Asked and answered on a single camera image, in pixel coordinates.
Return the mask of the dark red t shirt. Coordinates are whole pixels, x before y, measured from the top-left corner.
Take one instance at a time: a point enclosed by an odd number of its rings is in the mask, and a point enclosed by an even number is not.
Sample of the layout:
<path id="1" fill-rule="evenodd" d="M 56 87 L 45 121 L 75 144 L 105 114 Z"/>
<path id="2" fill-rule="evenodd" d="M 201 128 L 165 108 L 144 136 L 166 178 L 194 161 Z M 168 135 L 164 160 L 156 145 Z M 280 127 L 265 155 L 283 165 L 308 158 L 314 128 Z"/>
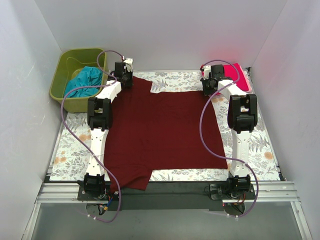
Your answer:
<path id="1" fill-rule="evenodd" d="M 226 169 L 216 113 L 201 91 L 151 92 L 135 77 L 112 102 L 104 165 L 110 190 L 145 190 L 154 170 Z"/>

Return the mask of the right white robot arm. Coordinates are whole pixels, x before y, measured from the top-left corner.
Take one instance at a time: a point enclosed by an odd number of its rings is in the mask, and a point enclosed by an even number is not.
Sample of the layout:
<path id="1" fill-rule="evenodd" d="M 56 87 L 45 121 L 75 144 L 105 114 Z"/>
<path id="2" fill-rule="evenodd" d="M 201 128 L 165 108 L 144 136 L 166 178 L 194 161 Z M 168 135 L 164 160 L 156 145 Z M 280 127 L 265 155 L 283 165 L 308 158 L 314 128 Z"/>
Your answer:
<path id="1" fill-rule="evenodd" d="M 201 83 L 206 96 L 221 94 L 228 100 L 227 124 L 232 134 L 231 166 L 226 181 L 210 185 L 210 191 L 217 198 L 230 197 L 237 199 L 246 193 L 253 192 L 251 187 L 249 160 L 249 140 L 258 123 L 257 96 L 241 90 L 236 82 L 240 80 L 240 73 L 236 70 L 236 80 L 227 77 L 222 64 L 202 65 Z"/>

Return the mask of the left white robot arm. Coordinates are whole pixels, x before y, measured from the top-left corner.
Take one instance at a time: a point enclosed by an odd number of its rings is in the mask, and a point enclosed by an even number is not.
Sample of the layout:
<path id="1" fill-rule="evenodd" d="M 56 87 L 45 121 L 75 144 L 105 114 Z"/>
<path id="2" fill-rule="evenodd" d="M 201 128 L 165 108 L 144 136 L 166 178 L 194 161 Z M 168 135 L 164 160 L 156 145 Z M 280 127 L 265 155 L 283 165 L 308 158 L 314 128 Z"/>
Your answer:
<path id="1" fill-rule="evenodd" d="M 102 199 L 106 194 L 104 152 L 109 129 L 113 124 L 112 102 L 124 88 L 133 86 L 133 59 L 126 58 L 114 65 L 113 78 L 109 77 L 101 92 L 90 97 L 87 104 L 87 123 L 90 128 L 90 139 L 93 155 L 89 158 L 82 187 L 86 194 L 94 199 Z"/>

